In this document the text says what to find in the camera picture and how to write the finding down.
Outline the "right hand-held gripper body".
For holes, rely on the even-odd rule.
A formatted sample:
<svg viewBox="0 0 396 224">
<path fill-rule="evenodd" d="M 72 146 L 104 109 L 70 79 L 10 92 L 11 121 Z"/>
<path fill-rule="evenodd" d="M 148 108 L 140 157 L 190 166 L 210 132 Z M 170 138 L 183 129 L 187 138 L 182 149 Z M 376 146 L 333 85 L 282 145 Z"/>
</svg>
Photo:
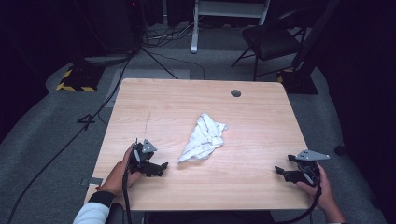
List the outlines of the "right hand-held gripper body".
<svg viewBox="0 0 396 224">
<path fill-rule="evenodd" d="M 320 171 L 317 161 L 324 161 L 329 158 L 328 154 L 318 153 L 309 149 L 304 149 L 295 157 L 298 168 L 303 173 L 308 185 L 314 187 L 320 182 Z"/>
</svg>

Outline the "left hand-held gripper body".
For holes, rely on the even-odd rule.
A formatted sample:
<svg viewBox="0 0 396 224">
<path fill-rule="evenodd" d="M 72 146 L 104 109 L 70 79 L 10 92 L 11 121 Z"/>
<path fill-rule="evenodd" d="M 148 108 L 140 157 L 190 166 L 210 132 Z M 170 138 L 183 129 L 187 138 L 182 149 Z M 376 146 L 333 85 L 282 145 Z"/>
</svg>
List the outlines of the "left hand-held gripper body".
<svg viewBox="0 0 396 224">
<path fill-rule="evenodd" d="M 146 174 L 148 171 L 157 171 L 152 166 L 153 163 L 149 161 L 156 150 L 157 148 L 148 139 L 145 139 L 143 143 L 135 142 L 128 160 L 130 173 Z"/>
</svg>

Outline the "white cloth with coloured stitching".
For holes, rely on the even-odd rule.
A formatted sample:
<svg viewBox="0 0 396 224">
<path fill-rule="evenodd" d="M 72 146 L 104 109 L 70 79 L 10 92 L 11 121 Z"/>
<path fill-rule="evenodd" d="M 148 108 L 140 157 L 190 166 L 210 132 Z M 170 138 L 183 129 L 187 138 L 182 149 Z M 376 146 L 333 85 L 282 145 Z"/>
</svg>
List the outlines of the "white cloth with coloured stitching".
<svg viewBox="0 0 396 224">
<path fill-rule="evenodd" d="M 203 113 L 198 118 L 188 144 L 177 162 L 206 160 L 217 147 L 224 144 L 222 134 L 227 129 L 227 124 L 216 122 Z"/>
</svg>

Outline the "person's left hand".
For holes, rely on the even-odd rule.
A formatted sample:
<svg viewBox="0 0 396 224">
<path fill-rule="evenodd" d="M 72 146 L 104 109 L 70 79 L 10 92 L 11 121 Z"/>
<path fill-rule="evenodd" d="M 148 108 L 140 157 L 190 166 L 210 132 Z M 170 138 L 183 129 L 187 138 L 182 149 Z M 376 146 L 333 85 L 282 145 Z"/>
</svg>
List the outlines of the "person's left hand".
<svg viewBox="0 0 396 224">
<path fill-rule="evenodd" d="M 134 145 L 130 145 L 126 150 L 121 161 L 117 162 L 112 171 L 106 178 L 105 183 L 99 188 L 99 191 L 106 191 L 112 193 L 115 196 L 120 196 L 122 194 L 122 180 L 124 172 L 127 170 L 128 160 L 132 152 Z"/>
</svg>

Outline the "person's right hand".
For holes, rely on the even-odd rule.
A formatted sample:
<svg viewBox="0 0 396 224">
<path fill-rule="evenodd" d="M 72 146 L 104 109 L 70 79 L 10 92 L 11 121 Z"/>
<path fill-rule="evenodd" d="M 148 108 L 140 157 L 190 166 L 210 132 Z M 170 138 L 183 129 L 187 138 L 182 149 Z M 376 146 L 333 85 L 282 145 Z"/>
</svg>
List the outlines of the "person's right hand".
<svg viewBox="0 0 396 224">
<path fill-rule="evenodd" d="M 333 197 L 331 182 L 327 177 L 326 172 L 320 164 L 318 165 L 318 168 L 320 172 L 321 185 L 321 195 L 318 199 L 318 207 L 323 210 L 325 207 L 337 205 L 337 203 Z"/>
</svg>

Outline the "grey tape strip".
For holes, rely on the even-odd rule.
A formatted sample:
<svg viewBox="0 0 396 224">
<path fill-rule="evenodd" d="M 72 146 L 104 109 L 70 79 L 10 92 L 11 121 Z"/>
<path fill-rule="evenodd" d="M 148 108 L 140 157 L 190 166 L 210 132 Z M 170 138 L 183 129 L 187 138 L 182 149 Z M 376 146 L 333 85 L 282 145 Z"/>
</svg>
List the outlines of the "grey tape strip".
<svg viewBox="0 0 396 224">
<path fill-rule="evenodd" d="M 100 186 L 103 183 L 102 178 L 97 178 L 97 177 L 90 177 L 90 178 L 83 178 L 80 182 L 81 186 L 86 186 L 88 187 L 89 185 L 97 185 Z"/>
</svg>

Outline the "person's dark lap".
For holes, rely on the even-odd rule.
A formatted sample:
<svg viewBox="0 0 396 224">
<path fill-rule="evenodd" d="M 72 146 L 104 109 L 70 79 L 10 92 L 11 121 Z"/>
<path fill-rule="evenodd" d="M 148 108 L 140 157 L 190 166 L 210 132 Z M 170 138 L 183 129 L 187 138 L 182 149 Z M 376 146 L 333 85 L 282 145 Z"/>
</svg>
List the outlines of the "person's dark lap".
<svg viewBox="0 0 396 224">
<path fill-rule="evenodd" d="M 149 212 L 131 215 L 133 224 L 275 224 L 269 211 Z"/>
</svg>

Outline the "black folding chair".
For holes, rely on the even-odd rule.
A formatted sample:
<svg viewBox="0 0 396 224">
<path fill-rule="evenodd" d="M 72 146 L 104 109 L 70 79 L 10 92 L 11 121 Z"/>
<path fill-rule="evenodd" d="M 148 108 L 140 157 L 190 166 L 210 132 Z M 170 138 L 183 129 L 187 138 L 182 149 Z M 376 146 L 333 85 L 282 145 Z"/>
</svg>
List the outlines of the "black folding chair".
<svg viewBox="0 0 396 224">
<path fill-rule="evenodd" d="M 247 48 L 232 63 L 234 67 L 240 60 L 254 57 L 253 80 L 269 75 L 258 73 L 258 61 L 269 61 L 299 52 L 308 27 L 308 8 L 288 11 L 273 21 L 243 30 L 242 37 Z"/>
</svg>

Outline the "black equipment case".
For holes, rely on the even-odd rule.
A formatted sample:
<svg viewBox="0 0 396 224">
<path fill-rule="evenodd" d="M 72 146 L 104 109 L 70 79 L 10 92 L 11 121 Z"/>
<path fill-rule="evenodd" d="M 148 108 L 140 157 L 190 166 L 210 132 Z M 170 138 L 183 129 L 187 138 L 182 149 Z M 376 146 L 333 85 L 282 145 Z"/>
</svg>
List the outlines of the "black equipment case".
<svg viewBox="0 0 396 224">
<path fill-rule="evenodd" d="M 143 19 L 139 0 L 103 0 L 107 45 L 118 52 L 130 51 L 141 34 Z"/>
</svg>

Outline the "white metal stand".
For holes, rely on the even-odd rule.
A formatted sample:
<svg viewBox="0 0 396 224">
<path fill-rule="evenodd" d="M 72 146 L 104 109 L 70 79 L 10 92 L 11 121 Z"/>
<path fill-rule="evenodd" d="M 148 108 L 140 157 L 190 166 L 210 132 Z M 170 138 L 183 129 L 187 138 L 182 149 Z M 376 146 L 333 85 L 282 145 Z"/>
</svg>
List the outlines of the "white metal stand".
<svg viewBox="0 0 396 224">
<path fill-rule="evenodd" d="M 193 31 L 190 52 L 194 54 L 198 51 L 198 23 L 200 16 L 253 18 L 259 19 L 259 24 L 263 24 L 270 6 L 270 2 L 271 0 L 264 0 L 263 3 L 233 3 L 194 0 Z"/>
</svg>

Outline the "black stand with slanted post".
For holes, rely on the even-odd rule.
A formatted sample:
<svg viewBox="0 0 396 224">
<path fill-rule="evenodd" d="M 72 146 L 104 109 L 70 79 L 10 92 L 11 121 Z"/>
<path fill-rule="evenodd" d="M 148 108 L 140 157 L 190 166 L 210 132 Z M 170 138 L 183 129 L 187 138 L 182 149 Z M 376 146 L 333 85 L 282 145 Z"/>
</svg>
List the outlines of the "black stand with slanted post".
<svg viewBox="0 0 396 224">
<path fill-rule="evenodd" d="M 324 13 L 318 18 L 303 48 L 295 56 L 292 69 L 283 69 L 276 73 L 276 80 L 283 85 L 286 93 L 318 94 L 311 74 L 322 55 L 320 41 L 324 38 L 325 28 L 340 2 L 341 0 L 330 0 L 326 4 Z"/>
</svg>

